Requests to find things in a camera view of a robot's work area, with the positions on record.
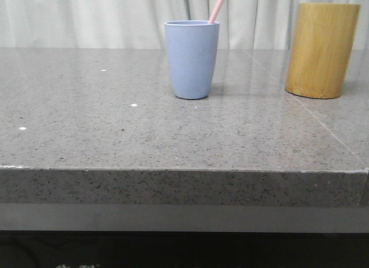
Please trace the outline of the bamboo wooden cylinder holder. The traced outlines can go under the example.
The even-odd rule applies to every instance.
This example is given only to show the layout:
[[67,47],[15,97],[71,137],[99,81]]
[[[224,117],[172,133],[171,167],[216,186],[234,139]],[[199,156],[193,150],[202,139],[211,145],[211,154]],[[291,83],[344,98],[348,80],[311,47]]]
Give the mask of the bamboo wooden cylinder holder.
[[312,99],[341,96],[360,5],[300,3],[285,89]]

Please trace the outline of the blue plastic cup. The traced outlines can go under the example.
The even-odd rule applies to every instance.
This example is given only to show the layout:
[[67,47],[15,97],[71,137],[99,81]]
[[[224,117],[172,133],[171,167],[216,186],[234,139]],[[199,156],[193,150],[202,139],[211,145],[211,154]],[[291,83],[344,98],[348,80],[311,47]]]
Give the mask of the blue plastic cup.
[[168,21],[165,46],[171,86],[176,97],[208,96],[214,75],[220,23],[207,20]]

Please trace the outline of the white pleated curtain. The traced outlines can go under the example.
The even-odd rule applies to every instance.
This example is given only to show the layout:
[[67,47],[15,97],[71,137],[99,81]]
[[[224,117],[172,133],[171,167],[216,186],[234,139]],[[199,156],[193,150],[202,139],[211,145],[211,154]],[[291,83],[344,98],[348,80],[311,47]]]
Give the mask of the white pleated curtain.
[[[164,23],[207,20],[217,0],[1,0],[1,46],[164,48]],[[219,47],[290,48],[301,3],[360,5],[353,44],[368,49],[368,0],[225,0]]]

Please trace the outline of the pink chopstick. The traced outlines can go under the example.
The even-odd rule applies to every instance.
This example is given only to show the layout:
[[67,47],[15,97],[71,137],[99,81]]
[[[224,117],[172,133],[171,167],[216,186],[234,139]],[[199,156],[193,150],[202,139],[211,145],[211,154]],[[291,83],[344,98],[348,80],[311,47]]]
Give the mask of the pink chopstick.
[[208,24],[214,24],[225,0],[217,0],[208,20]]

